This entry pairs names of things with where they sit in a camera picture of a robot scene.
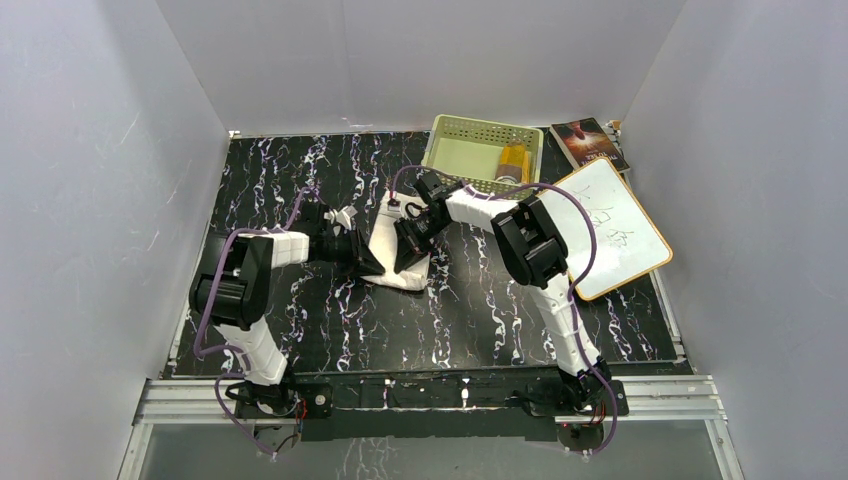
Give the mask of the cream white towel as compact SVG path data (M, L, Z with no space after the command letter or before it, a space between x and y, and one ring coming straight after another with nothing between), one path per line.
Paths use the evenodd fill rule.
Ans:
M384 267L385 272L381 275L363 276L363 279L380 286L403 291L421 292L427 284L430 256L426 256L412 266L401 270L399 273L395 273L394 267L397 258L398 239L394 223L396 220L406 217L404 208L408 204L422 206L423 203L417 196L400 193L396 194L396 199L400 202L400 205L398 207L390 207L390 193L384 193L368 244L371 253Z

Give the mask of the light green plastic basket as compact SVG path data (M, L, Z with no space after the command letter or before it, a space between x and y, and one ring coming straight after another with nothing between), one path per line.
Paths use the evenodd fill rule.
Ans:
M517 186L496 180L496 171L504 148L510 143L524 145L529 181L540 180L544 133L538 128L494 121L438 115L432 125L421 164L458 177L477 191L498 195Z

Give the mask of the brown and yellow towel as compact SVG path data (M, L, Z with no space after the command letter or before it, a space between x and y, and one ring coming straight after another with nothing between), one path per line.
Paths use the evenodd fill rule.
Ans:
M524 143L511 142L503 148L494 180L508 184L524 184L530 181L530 158Z

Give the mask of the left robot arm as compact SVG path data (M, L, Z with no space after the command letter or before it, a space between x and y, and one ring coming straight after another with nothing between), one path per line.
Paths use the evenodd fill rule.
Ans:
M363 231L352 223L354 214L352 207L335 210L310 200L283 229L238 229L207 238L189 305L223 336L242 367L245 378L227 391L229 398L274 416L288 416L297 407L300 393L265 318L271 276L315 261L345 267L354 276L383 274Z

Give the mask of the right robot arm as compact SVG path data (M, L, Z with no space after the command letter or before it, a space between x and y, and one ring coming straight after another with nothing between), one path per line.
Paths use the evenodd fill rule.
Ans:
M481 228L495 236L512 279L524 286L553 342L561 386L544 406L555 411L619 415L617 394L606 361L588 336L574 301L577 283L568 276L568 247L551 210L539 196L554 185L530 183L530 196L515 201L510 193L486 195L463 181L444 183L435 173L414 185L422 206L414 216L394 223L397 239L395 271L422 260L433 240L452 223Z

